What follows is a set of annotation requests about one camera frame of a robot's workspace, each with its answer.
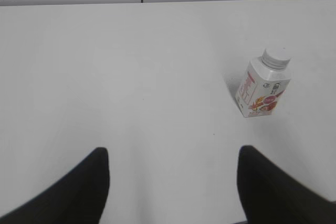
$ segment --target plastic bottle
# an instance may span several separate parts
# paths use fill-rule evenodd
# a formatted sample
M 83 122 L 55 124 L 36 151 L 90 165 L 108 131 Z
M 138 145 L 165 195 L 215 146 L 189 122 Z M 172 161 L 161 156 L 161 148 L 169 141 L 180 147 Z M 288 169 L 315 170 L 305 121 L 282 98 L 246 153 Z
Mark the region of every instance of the plastic bottle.
M 272 114 L 291 79 L 289 61 L 284 47 L 266 48 L 250 61 L 235 96 L 244 117 Z

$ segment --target bottle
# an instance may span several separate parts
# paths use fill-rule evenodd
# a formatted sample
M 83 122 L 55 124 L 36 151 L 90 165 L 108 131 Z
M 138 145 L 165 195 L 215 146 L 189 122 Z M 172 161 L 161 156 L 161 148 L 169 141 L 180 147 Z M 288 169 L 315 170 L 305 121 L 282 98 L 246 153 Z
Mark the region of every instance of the bottle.
M 291 79 L 289 61 L 284 47 L 266 48 L 250 61 L 235 96 L 244 117 L 272 114 Z

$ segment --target white bottle cap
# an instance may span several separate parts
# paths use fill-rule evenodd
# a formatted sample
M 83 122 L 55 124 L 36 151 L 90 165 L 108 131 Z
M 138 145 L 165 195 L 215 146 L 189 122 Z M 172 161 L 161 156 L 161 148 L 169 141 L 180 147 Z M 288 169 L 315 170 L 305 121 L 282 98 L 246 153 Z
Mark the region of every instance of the white bottle cap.
M 285 47 L 268 47 L 261 57 L 261 61 L 269 68 L 284 70 L 290 61 Z

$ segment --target table surface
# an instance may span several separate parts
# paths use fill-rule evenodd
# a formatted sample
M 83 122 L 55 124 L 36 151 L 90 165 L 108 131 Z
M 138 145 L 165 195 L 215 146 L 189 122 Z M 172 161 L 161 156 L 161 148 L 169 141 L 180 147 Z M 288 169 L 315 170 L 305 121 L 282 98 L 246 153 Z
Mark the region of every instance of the table surface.
M 232 93 L 267 45 L 293 53 L 271 116 Z M 336 0 L 0 7 L 0 215 L 109 150 L 101 223 L 245 220 L 252 144 L 336 199 Z

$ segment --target bottle label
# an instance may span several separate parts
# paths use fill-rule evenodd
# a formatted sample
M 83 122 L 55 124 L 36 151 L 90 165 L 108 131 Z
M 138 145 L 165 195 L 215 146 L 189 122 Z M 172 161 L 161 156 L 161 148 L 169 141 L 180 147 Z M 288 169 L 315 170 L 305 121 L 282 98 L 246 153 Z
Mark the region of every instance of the bottle label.
M 236 101 L 243 116 L 270 115 L 289 81 L 265 81 L 249 64 L 236 93 Z

